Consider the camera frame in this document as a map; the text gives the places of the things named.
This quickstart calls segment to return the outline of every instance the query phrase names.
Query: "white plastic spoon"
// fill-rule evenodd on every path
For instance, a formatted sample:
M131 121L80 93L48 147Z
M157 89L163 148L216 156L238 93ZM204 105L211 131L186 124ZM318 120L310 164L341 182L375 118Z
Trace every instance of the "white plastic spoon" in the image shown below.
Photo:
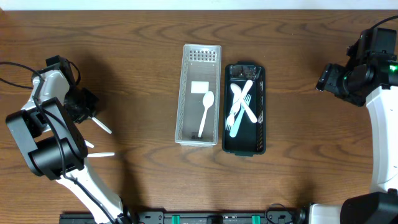
M198 134L199 138L201 137L201 133L203 132L203 128L205 127L207 110L209 107L213 105L213 103L214 103L214 94L212 91L208 91L203 97L203 106L205 106L205 112L203 114L203 117L201 118L199 134Z

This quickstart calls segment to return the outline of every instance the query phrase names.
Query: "wooden table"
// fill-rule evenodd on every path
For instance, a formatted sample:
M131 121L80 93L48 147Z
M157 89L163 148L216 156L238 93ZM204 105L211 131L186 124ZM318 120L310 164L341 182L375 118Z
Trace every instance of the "wooden table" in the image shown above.
M0 60L45 67L61 55L96 94L98 115L78 125L104 181L133 209L265 210L309 202L339 204L369 191L372 135L366 108L315 90L329 63L344 64L359 33L395 11L90 11L2 12ZM383 25L398 29L396 21ZM254 60L267 70L267 152L237 157L218 145L174 143L183 45L222 46L222 67ZM0 77L30 84L30 73L0 67ZM224 89L223 77L221 95ZM29 90L0 83L0 118L19 110ZM0 123L0 222L58 223L85 212L65 187L36 177L5 122Z

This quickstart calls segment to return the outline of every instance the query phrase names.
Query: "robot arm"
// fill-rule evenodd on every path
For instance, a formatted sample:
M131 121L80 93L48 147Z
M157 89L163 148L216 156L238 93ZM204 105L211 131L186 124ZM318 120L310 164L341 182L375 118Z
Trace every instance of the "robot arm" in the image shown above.
M85 140L74 125L94 118L97 97L76 87L68 61L59 56L47 59L47 68L35 72L32 82L34 89L29 101L6 118L29 169L70 189L87 206L96 223L132 223L119 196L107 188L90 166ZM52 128L54 136L34 140Z
M398 189L398 86L378 87L366 97L372 122L371 193Z
M326 90L357 106L366 104L373 134L371 193L343 206L315 204L309 223L390 223L398 216L398 64L396 31L364 30L347 51L345 67L329 64L318 90Z
M89 191L90 195L94 197L103 208L112 216L114 222L123 216L123 204L120 197L110 190L101 178L94 171L88 158L84 158L84 168L82 170L72 170L67 172L67 176L77 179ZM59 184L64 185L72 191L88 210L93 214L96 223L108 223L109 218L105 213L90 199L86 193L82 191L79 186L75 185L72 181L67 180L61 176L56 180Z

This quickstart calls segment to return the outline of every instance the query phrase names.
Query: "black plastic tray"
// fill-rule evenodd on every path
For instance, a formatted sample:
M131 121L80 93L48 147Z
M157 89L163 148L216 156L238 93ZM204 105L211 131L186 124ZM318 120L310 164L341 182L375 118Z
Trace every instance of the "black plastic tray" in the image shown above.
M246 81L253 81L249 90L249 107L259 120L252 123L245 113L242 117L238 134L235 138L225 130L225 122L233 104L232 83L243 89ZM225 67L224 115L223 115L223 150L237 156L253 156L266 151L266 71L264 67L252 62L238 62Z

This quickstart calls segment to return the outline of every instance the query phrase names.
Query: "green clip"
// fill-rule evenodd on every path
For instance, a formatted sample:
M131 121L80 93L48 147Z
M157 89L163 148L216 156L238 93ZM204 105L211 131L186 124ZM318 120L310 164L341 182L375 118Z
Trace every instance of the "green clip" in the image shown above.
M179 215L172 216L172 224L180 224L180 216Z
M261 224L261 219L259 215L253 215L251 217L252 223L253 224Z

